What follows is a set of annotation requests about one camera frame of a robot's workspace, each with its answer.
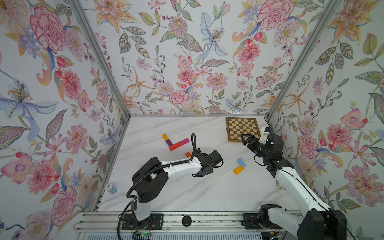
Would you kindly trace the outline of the yellow striped block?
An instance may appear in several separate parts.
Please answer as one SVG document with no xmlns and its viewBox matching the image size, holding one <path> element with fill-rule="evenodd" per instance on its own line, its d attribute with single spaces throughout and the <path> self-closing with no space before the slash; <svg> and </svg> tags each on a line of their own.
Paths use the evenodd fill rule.
<svg viewBox="0 0 384 240">
<path fill-rule="evenodd" d="M 168 137 L 166 134 L 163 134 L 162 137 L 163 137 L 163 139 L 164 139 L 165 141 L 168 141 L 168 140 L 169 140 L 169 137 Z"/>
</svg>

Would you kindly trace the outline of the light blue rectangular block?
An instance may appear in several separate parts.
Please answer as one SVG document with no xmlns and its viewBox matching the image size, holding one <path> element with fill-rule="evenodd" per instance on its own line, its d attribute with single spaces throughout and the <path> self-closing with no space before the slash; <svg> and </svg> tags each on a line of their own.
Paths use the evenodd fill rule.
<svg viewBox="0 0 384 240">
<path fill-rule="evenodd" d="M 246 167 L 246 163 L 244 162 L 244 160 L 242 158 L 237 158 L 237 162 L 239 163 L 239 165 L 242 167 L 242 168 L 245 168 Z"/>
</svg>

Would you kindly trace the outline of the aluminium mounting rail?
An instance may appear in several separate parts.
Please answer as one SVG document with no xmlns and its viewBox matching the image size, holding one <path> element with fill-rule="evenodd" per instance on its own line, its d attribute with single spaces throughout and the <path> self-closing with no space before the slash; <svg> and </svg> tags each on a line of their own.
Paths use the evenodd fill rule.
<svg viewBox="0 0 384 240">
<path fill-rule="evenodd" d="M 91 212 L 82 215 L 75 224 L 77 233 L 116 233 L 118 212 Z M 189 227 L 182 225 L 184 215 L 192 218 Z M 261 227 L 257 222 L 258 212 L 154 212 L 145 229 L 151 233 L 176 232 L 284 232 L 283 227 Z M 138 224 L 134 216 L 125 217 L 122 233 L 135 231 Z"/>
</svg>

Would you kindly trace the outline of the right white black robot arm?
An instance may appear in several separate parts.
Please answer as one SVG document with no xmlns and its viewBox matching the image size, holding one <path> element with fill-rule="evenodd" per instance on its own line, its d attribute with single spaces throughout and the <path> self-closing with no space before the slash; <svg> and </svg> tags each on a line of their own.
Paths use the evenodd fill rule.
<svg viewBox="0 0 384 240">
<path fill-rule="evenodd" d="M 302 218 L 276 204 L 262 205 L 257 217 L 244 219 L 245 225 L 258 223 L 263 229 L 279 226 L 298 240 L 345 240 L 350 235 L 346 216 L 333 210 L 304 183 L 290 161 L 283 158 L 283 140 L 266 132 L 259 139 L 252 134 L 241 136 L 243 145 L 261 158 L 263 167 L 280 182 L 299 207 Z"/>
</svg>

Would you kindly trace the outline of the magenta rectangular block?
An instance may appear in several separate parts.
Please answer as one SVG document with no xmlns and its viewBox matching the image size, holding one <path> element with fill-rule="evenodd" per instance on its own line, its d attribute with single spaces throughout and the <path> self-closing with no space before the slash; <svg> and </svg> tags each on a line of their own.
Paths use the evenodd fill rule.
<svg viewBox="0 0 384 240">
<path fill-rule="evenodd" d="M 182 145 L 185 145 L 185 144 L 187 144 L 187 143 L 189 143 L 189 142 L 190 142 L 190 140 L 189 140 L 188 138 L 186 138 L 186 139 L 184 139 L 184 140 L 181 141 L 181 144 L 182 144 Z"/>
</svg>

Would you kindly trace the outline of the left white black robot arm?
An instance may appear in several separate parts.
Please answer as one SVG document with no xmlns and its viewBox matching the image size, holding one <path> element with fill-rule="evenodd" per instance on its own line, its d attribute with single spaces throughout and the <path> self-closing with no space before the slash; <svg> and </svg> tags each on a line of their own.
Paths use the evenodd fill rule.
<svg viewBox="0 0 384 240">
<path fill-rule="evenodd" d="M 192 176 L 201 178 L 210 175 L 215 168 L 220 168 L 224 160 L 218 151 L 210 154 L 201 152 L 197 148 L 196 134 L 191 134 L 192 153 L 178 161 L 162 162 L 157 157 L 148 160 L 132 177 L 132 186 L 126 193 L 131 201 L 119 215 L 117 235 L 123 226 L 125 215 L 131 211 L 138 226 L 136 231 L 144 229 L 151 222 L 151 202 L 160 194 L 171 178 Z"/>
</svg>

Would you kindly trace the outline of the purple rectangular block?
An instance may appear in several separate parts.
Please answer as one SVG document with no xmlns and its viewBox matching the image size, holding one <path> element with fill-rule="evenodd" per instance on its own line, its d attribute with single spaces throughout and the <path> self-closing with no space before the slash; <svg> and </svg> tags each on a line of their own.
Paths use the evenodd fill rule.
<svg viewBox="0 0 384 240">
<path fill-rule="evenodd" d="M 168 145 L 169 147 L 173 145 L 173 143 L 172 143 L 171 140 L 169 140 L 169 139 L 166 140 L 166 143 L 167 143 L 167 145 Z"/>
</svg>

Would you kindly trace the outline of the wooden chessboard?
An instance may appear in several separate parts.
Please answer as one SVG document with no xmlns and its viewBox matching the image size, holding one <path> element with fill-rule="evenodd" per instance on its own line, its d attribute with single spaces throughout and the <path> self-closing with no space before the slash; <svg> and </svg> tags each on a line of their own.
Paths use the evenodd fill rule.
<svg viewBox="0 0 384 240">
<path fill-rule="evenodd" d="M 261 133 L 254 118 L 226 117 L 227 136 L 229 142 L 242 142 L 241 135 L 254 135 L 260 138 Z"/>
</svg>

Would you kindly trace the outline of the red rectangular block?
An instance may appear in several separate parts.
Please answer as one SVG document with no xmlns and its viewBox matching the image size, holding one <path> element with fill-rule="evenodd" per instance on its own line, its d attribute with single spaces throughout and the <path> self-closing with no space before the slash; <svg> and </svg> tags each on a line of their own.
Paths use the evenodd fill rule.
<svg viewBox="0 0 384 240">
<path fill-rule="evenodd" d="M 182 142 L 178 142 L 178 143 L 174 144 L 173 147 L 174 147 L 174 149 L 177 149 L 177 148 L 181 147 L 182 145 L 183 145 Z"/>
</svg>

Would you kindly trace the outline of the yellow-orange rectangular block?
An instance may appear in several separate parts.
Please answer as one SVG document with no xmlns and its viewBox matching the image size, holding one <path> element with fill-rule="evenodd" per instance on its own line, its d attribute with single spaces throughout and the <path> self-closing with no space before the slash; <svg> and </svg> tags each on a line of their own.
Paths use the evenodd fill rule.
<svg viewBox="0 0 384 240">
<path fill-rule="evenodd" d="M 233 172 L 235 173 L 235 175 L 238 175 L 238 174 L 241 173 L 243 170 L 244 170 L 244 167 L 243 167 L 243 166 L 238 166 L 237 168 L 235 168 L 235 169 L 233 170 Z"/>
</svg>

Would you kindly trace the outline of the black round knob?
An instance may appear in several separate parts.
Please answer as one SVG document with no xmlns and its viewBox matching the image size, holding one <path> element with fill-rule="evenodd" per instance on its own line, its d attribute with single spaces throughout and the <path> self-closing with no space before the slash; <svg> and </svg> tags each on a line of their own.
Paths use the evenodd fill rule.
<svg viewBox="0 0 384 240">
<path fill-rule="evenodd" d="M 182 218 L 182 225 L 184 227 L 189 227 L 192 224 L 192 218 L 189 215 L 184 215 Z"/>
</svg>

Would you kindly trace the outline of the playing card box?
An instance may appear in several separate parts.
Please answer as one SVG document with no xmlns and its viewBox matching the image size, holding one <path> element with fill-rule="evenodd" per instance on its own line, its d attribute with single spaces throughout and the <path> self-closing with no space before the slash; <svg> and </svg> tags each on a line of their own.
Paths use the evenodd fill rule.
<svg viewBox="0 0 384 240">
<path fill-rule="evenodd" d="M 277 188 L 278 189 L 280 189 L 280 190 L 285 190 L 286 189 L 279 181 L 276 181 L 276 184 L 277 184 Z"/>
</svg>

